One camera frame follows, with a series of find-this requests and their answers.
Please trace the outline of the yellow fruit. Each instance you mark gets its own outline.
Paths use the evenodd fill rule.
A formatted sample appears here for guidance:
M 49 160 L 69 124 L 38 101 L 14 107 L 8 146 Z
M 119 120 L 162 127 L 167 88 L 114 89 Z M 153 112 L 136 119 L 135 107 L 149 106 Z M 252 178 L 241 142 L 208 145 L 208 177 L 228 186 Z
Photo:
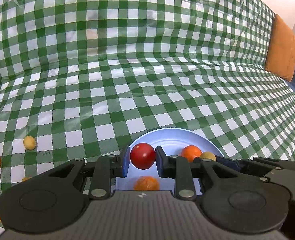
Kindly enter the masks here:
M 31 179 L 31 178 L 32 178 L 32 177 L 25 177 L 25 178 L 22 179 L 22 182 L 27 181 L 27 180 L 29 180 L 29 179 Z
M 210 159 L 212 161 L 216 161 L 216 155 L 212 152 L 206 151 L 200 155 L 200 159 Z
M 23 145 L 27 150 L 34 150 L 36 148 L 36 140 L 32 136 L 26 136 L 23 139 Z

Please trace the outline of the red cherry tomato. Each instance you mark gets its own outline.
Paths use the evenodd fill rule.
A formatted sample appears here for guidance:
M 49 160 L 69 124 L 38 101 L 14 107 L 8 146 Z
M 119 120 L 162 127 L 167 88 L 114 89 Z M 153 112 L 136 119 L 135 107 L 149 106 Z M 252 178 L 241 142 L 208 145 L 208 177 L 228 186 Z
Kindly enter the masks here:
M 155 150 L 145 142 L 136 144 L 130 153 L 132 164 L 141 170 L 150 168 L 154 164 L 155 158 Z

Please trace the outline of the orange mandarin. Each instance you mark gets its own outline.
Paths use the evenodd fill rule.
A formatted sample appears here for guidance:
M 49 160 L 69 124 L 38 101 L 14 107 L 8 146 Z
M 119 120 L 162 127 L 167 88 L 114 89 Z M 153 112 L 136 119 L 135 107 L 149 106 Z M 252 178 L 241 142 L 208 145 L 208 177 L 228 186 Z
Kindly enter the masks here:
M 142 176 L 135 182 L 133 189 L 135 191 L 158 191 L 160 183 L 152 176 Z

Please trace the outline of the light blue plate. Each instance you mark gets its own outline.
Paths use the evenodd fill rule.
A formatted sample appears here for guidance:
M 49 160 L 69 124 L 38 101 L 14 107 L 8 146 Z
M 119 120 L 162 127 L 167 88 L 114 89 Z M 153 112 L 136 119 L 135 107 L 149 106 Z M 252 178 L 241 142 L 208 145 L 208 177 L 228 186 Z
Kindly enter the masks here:
M 222 157 L 223 154 L 210 140 L 204 138 L 198 133 L 181 128 L 160 128 L 147 132 L 132 142 L 130 149 L 139 143 L 147 143 L 152 147 L 161 146 L 166 155 L 180 155 L 182 150 L 194 145 L 202 152 L 211 152 L 216 156 Z M 160 178 L 158 176 L 156 164 L 147 170 L 140 170 L 130 164 L 126 178 L 117 178 L 115 182 L 116 190 L 133 190 L 136 181 L 143 176 L 152 176 L 160 184 L 161 190 L 170 190 L 174 192 L 175 182 L 171 178 Z

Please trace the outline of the yellow fruit top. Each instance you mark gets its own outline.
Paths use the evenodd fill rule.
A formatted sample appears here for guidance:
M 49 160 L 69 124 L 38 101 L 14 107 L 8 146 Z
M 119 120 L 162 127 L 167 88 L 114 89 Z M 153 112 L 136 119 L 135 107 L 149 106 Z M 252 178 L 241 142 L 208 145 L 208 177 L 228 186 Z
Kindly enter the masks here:
M 27 150 L 34 150 L 36 148 L 36 140 L 32 136 L 26 136 L 23 139 L 23 145 Z

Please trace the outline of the yellow fruit under finger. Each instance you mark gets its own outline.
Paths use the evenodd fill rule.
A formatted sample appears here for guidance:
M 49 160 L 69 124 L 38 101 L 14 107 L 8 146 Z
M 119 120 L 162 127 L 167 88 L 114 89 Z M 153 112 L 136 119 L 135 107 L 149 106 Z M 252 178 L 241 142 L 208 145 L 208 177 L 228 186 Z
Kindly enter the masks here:
M 22 179 L 22 182 L 27 181 L 27 180 L 29 180 L 29 179 L 31 179 L 31 178 L 32 178 L 32 177 L 25 177 L 25 178 Z

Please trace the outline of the green white checkered cloth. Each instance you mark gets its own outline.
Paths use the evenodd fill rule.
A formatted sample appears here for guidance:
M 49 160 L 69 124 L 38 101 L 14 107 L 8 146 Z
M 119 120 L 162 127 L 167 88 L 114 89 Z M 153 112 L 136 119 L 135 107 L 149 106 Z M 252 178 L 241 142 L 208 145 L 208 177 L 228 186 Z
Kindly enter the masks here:
M 174 192 L 83 175 L 160 128 L 295 161 L 274 18 L 261 0 L 0 0 L 0 239 L 289 239 L 290 192 L 266 176 L 200 158 Z

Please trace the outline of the orange cushion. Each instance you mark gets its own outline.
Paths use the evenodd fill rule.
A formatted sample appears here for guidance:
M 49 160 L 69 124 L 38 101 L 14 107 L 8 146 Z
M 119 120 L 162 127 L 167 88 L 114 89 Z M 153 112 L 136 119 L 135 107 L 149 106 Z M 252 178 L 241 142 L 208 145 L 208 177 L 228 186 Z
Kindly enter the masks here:
M 273 20 L 265 70 L 289 82 L 295 72 L 295 34 L 278 14 Z

